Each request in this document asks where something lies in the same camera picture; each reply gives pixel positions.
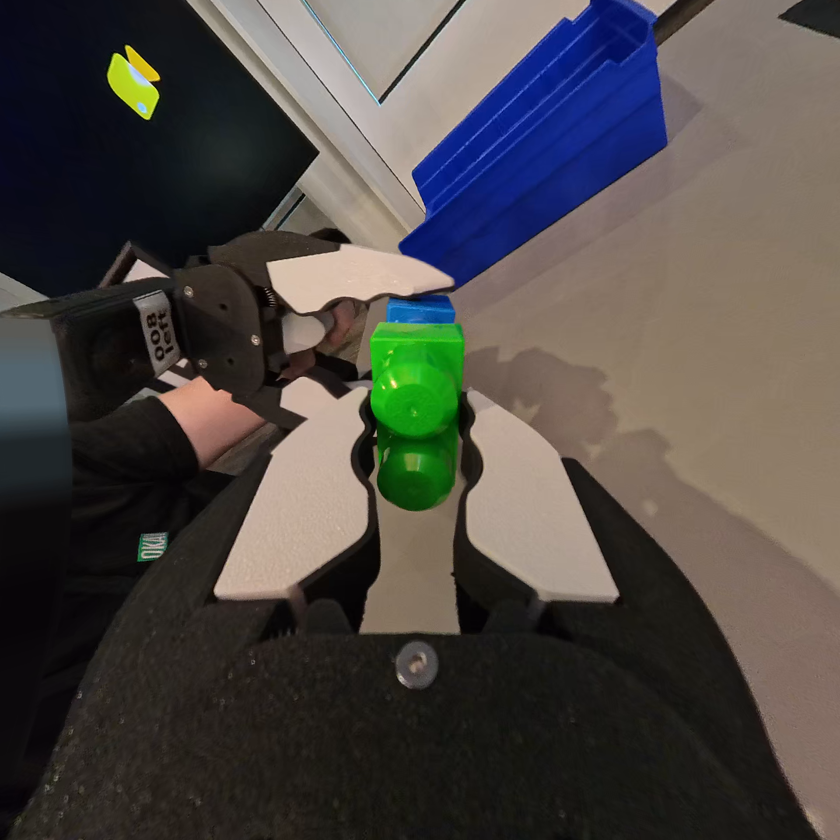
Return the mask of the blue one-stud toy block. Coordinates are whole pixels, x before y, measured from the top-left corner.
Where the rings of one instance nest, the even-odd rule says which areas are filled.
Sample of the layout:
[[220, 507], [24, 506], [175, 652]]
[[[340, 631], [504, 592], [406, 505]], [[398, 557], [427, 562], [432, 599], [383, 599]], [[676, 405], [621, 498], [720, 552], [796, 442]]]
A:
[[446, 295], [389, 298], [385, 321], [401, 324], [451, 324], [456, 321], [456, 313], [452, 301]]

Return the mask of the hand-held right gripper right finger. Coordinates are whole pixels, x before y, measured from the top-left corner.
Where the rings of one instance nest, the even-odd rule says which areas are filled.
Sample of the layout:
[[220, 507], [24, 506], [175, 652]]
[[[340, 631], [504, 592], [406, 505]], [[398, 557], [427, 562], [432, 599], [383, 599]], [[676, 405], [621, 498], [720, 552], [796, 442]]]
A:
[[472, 388], [462, 395], [453, 572], [467, 622], [507, 602], [537, 623], [555, 603], [614, 605], [620, 591], [559, 452]]

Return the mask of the blue plastic bin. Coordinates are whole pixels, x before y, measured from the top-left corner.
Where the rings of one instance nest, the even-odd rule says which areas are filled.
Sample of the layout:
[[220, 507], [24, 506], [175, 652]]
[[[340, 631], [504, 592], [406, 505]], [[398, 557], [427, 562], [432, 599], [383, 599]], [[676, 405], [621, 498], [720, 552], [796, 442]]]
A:
[[556, 24], [415, 167], [401, 253], [463, 286], [663, 150], [656, 19], [593, 1]]

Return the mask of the large black tv screen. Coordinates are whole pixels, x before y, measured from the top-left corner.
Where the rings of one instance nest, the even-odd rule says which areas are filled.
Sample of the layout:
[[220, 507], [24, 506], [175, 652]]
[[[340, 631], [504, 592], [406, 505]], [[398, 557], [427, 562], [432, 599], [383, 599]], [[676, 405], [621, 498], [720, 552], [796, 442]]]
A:
[[2, 1], [1, 53], [1, 269], [48, 298], [261, 228], [318, 155], [188, 2]]

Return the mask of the green two-stud toy block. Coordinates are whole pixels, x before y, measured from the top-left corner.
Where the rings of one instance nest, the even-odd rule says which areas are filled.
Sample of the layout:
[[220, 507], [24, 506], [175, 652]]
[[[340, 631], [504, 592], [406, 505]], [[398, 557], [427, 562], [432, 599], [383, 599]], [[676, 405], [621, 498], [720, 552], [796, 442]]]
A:
[[455, 485], [464, 362], [457, 323], [381, 322], [372, 333], [377, 486], [398, 508], [435, 508]]

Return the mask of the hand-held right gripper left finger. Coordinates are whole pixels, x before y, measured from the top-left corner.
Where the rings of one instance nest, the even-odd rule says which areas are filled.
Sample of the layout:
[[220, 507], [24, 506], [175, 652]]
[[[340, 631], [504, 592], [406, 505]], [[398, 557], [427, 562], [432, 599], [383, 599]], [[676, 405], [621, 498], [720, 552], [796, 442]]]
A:
[[284, 601], [296, 618], [320, 600], [360, 627], [381, 568], [369, 387], [353, 387], [345, 423], [312, 419], [268, 466], [214, 587], [220, 602]]

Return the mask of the grey desk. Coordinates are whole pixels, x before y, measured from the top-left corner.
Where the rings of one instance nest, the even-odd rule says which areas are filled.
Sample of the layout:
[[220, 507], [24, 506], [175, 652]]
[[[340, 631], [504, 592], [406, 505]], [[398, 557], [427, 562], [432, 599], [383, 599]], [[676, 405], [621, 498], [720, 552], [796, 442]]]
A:
[[668, 147], [456, 295], [466, 381], [677, 562], [838, 838], [838, 38], [712, 2]]

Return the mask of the person's left forearm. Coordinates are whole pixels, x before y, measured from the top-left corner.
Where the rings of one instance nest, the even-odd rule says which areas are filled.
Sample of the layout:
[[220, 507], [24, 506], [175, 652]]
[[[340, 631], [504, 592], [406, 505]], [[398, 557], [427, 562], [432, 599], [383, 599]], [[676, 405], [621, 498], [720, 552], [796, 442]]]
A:
[[188, 438], [198, 465], [220, 474], [239, 476], [277, 432], [275, 425], [202, 376], [159, 395], [159, 400]]

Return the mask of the person's left hand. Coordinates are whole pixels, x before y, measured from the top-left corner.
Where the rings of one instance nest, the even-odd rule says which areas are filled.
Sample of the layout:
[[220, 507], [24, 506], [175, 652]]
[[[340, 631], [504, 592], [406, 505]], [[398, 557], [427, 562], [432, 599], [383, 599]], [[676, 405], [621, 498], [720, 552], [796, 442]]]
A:
[[337, 350], [352, 332], [355, 321], [355, 304], [352, 300], [342, 300], [329, 310], [332, 327], [325, 333], [322, 351]]

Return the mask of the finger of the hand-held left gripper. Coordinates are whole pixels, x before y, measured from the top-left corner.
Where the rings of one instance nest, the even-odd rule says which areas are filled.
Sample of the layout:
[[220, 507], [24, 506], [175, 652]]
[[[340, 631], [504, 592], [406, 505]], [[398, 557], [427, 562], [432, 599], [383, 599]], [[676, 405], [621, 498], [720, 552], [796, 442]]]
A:
[[280, 428], [297, 428], [312, 419], [323, 427], [346, 422], [347, 406], [344, 398], [353, 387], [339, 382], [332, 388], [317, 380], [294, 380], [280, 391], [280, 409], [285, 412]]
[[325, 312], [343, 300], [408, 299], [455, 288], [451, 276], [419, 259], [353, 245], [273, 260], [266, 270], [278, 297], [301, 315]]

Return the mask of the person's black shirt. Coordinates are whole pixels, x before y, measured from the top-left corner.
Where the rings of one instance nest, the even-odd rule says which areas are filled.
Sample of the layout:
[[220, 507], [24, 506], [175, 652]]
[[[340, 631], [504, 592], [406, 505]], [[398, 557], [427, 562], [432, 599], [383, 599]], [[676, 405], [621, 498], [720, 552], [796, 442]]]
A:
[[70, 426], [73, 486], [66, 583], [19, 769], [2, 785], [2, 838], [46, 769], [78, 687], [120, 607], [151, 570], [150, 539], [171, 544], [233, 477], [203, 469], [180, 425], [147, 396]]

